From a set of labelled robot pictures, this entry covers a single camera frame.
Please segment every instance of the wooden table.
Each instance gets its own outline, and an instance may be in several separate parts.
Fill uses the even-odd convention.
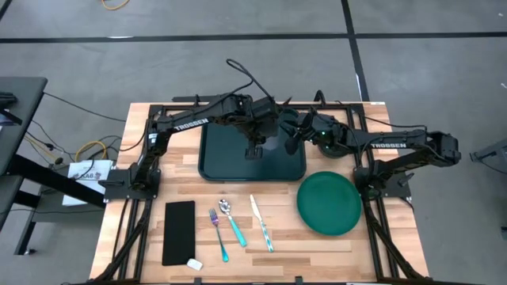
[[[148,103],[131,104],[121,148],[137,143],[143,133],[148,109]],[[384,103],[365,103],[364,110],[366,116],[384,122],[389,121]],[[333,115],[341,122],[347,122],[345,111],[320,112]],[[391,128],[369,120],[368,130],[390,131]],[[316,146],[306,142],[307,172],[300,181],[217,183],[205,181],[197,172],[199,147],[200,127],[173,135],[167,153],[161,158],[162,181],[151,212],[142,282],[187,283],[192,282],[195,277],[202,277],[203,282],[215,283],[294,282],[295,276],[302,276],[305,282],[375,280],[364,216],[347,234],[327,237],[310,230],[299,217],[295,206],[295,197],[301,181],[312,173],[334,171],[351,179],[355,165],[352,155],[341,159],[325,158]],[[118,167],[121,169],[129,167],[138,159],[140,151],[141,146],[122,152],[118,157]],[[375,150],[374,155],[377,159],[390,160],[398,153],[396,150]],[[266,248],[259,222],[250,206],[250,194],[255,195],[269,236],[273,240],[274,253],[269,253]],[[210,208],[218,210],[220,199],[230,201],[233,207],[231,213],[248,242],[247,247],[242,248],[227,217],[219,214],[222,239],[230,257],[228,263],[222,262],[216,232],[208,217]],[[162,266],[165,204],[186,200],[196,201],[196,258],[204,264],[200,272],[186,265]],[[400,199],[385,199],[384,203],[394,243],[417,271],[427,275],[413,212]],[[106,207],[90,278],[102,273],[111,261],[123,204],[124,201],[115,201]],[[143,205],[139,205],[138,217],[142,209]],[[123,244],[127,220],[125,217],[120,245]],[[379,247],[384,275],[389,276],[385,248],[380,240]],[[132,247],[127,277],[133,276],[136,251],[137,244]]]

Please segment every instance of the black rectangle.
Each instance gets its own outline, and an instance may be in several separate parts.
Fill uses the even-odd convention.
[[[196,202],[166,203],[162,265],[187,264],[190,258],[196,258]]]

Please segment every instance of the spoon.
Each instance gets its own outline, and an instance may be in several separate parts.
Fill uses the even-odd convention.
[[[232,226],[232,229],[234,230],[234,233],[236,234],[236,237],[238,238],[239,240],[239,244],[242,246],[242,247],[245,247],[246,246],[246,240],[245,238],[243,237],[243,235],[241,234],[241,231],[239,231],[239,228],[238,226],[236,226],[236,223],[234,222],[234,220],[232,219],[232,216],[231,216],[231,205],[224,199],[221,199],[219,201],[219,207],[220,207],[220,210],[225,214],[227,215],[227,217],[229,218],[229,222],[231,222],[231,226]]]

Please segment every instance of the black table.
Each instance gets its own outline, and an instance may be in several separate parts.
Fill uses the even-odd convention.
[[[47,83],[46,78],[0,78],[0,91],[12,93],[17,98],[17,103],[9,106],[10,113],[22,120],[21,125],[3,127],[0,130],[0,230],[13,203],[31,207],[36,211],[44,209],[45,211],[69,212],[82,211],[83,208],[88,207],[105,208],[104,196],[67,178],[67,169],[61,169],[57,173],[51,167],[45,168],[16,154],[44,95],[44,87]],[[25,178],[55,191],[45,191],[47,195],[23,192],[20,187]],[[63,207],[61,206],[63,195],[72,196],[87,202],[88,205]],[[37,217],[37,213],[31,212],[15,254],[25,253]],[[49,219],[51,216],[44,216],[46,222],[49,222]]]

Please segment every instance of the fork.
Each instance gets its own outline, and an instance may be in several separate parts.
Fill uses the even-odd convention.
[[[222,260],[223,262],[229,261],[229,256],[227,255],[227,251],[225,251],[225,247],[223,247],[222,238],[220,237],[219,232],[219,217],[216,215],[215,209],[209,210],[209,216],[212,218],[212,224],[216,228],[216,234],[219,236],[220,248],[222,249]]]

